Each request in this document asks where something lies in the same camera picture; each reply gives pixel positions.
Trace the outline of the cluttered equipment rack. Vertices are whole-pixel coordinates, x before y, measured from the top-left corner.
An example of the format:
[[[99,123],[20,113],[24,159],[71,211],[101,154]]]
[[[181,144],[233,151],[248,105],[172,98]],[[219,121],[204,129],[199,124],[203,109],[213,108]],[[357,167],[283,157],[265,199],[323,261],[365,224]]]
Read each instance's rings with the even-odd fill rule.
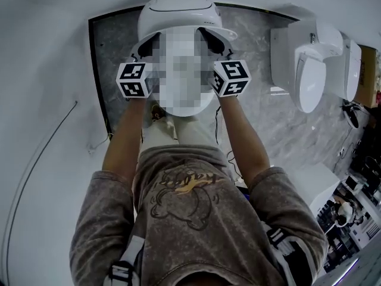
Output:
[[[317,216],[329,244],[324,273],[381,233],[381,142],[361,140],[342,149],[333,172],[339,184]]]

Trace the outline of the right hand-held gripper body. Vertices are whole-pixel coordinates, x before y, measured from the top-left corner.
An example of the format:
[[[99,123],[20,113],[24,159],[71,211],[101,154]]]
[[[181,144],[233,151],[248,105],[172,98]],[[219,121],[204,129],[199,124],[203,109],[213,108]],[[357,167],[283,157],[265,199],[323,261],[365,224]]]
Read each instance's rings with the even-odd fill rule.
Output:
[[[251,81],[246,61],[232,51],[225,56],[213,56],[211,72],[211,87],[218,97],[237,96]]]

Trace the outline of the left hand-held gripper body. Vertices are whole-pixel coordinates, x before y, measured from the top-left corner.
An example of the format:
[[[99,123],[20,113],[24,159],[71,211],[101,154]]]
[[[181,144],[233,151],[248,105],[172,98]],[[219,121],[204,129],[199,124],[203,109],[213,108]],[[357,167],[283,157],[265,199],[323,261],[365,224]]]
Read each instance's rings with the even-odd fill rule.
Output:
[[[129,57],[119,65],[116,83],[124,98],[149,98],[154,84],[152,57]]]

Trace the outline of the black and white sneaker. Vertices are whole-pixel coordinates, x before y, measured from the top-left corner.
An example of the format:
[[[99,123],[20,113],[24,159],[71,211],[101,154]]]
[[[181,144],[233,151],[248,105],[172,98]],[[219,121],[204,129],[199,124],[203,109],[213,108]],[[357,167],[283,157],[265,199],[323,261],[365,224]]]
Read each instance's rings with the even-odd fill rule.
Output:
[[[342,108],[343,114],[344,114],[348,124],[353,129],[358,129],[359,128],[359,122],[357,119],[356,112],[360,111],[359,106],[356,104],[353,104],[347,100],[343,100],[341,108]]]

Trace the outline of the person's left yellow shoe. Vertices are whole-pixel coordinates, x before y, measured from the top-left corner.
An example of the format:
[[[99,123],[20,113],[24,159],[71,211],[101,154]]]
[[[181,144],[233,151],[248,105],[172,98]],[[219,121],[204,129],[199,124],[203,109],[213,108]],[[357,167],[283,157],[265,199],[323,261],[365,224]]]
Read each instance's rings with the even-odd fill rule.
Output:
[[[155,103],[153,105],[151,105],[151,120],[152,122],[157,122],[161,119],[163,119],[164,117],[166,116],[166,112],[165,110],[163,110],[163,108]]]

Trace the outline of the white cabinet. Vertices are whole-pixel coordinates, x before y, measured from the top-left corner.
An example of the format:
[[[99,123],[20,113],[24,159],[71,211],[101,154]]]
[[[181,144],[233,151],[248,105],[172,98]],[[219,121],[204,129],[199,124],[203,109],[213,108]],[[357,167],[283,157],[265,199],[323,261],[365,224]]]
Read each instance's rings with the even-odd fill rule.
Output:
[[[315,217],[340,183],[340,179],[322,163],[296,170],[293,178],[296,190]]]

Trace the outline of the brown printed t-shirt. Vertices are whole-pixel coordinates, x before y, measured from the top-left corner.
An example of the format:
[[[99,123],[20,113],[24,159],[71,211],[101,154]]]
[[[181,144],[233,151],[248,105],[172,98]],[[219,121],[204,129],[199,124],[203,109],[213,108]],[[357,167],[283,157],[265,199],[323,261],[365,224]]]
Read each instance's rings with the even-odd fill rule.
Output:
[[[92,175],[70,249],[75,286],[102,286],[128,246],[140,286],[208,282],[311,286],[328,243],[286,172],[255,177],[248,196],[234,185],[218,148],[154,147],[140,155],[135,184]]]

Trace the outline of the large brown cardboard box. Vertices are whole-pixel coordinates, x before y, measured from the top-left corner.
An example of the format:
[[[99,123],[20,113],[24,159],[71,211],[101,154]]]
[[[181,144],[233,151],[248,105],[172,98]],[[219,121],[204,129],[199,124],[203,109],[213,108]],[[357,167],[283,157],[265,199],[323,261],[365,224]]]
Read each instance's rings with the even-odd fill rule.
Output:
[[[381,104],[381,54],[369,46],[360,48],[360,78],[354,100],[367,108],[376,108]]]

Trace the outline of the person's right forearm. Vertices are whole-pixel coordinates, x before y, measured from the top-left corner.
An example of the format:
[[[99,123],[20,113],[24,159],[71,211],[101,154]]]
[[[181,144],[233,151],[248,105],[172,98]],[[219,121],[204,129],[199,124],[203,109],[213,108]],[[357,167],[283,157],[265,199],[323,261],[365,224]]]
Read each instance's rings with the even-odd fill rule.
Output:
[[[237,167],[250,188],[255,177],[270,168],[266,149],[236,97],[221,97],[219,103]]]

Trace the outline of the beige trousers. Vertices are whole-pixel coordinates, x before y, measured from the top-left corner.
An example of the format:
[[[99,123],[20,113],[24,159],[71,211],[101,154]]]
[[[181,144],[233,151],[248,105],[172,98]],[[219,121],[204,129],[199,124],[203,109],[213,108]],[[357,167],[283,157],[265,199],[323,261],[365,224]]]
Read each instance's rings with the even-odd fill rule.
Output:
[[[171,145],[218,147],[210,132],[195,116],[164,116],[146,129],[140,152]]]

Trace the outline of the person's left forearm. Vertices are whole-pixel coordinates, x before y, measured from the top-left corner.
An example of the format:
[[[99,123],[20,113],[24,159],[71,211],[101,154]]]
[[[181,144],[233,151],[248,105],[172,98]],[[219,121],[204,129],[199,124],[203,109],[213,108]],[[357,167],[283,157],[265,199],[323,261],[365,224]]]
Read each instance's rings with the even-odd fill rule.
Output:
[[[146,99],[133,98],[123,113],[108,146],[102,170],[133,182],[138,163]]]

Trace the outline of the white toilet with tank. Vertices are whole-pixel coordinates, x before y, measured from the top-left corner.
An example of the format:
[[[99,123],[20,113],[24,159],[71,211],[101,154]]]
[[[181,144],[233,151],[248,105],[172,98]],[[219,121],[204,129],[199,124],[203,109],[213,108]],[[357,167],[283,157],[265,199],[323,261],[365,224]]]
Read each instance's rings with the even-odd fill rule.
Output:
[[[319,104],[325,83],[325,59],[343,53],[338,29],[319,19],[300,20],[270,30],[270,70],[276,87],[286,91],[304,113]]]

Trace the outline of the black floor trim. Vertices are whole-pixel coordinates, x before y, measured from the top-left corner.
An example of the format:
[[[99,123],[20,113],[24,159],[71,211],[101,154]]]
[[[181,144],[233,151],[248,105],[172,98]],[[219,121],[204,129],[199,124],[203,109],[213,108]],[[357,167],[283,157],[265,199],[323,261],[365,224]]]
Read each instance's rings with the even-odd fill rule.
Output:
[[[102,115],[107,131],[115,132],[117,122],[127,105],[115,82],[117,69],[138,41],[138,17],[143,7],[131,7],[100,15],[89,21],[90,54]],[[238,34],[233,47],[246,59],[253,81],[239,96],[252,123],[270,120],[277,105],[287,111],[297,109],[289,97],[273,96],[270,74],[270,29],[286,27],[296,18],[274,11],[243,5],[218,3],[223,26]]]

